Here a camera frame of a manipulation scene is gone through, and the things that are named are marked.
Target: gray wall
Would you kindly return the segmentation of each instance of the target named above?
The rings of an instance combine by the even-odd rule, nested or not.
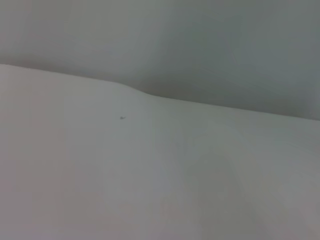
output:
[[[320,119],[319,9],[318,0],[2,0],[0,63]]]

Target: white wall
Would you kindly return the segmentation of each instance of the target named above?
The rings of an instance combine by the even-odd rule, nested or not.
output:
[[[318,0],[3,0],[0,62],[320,118]]]

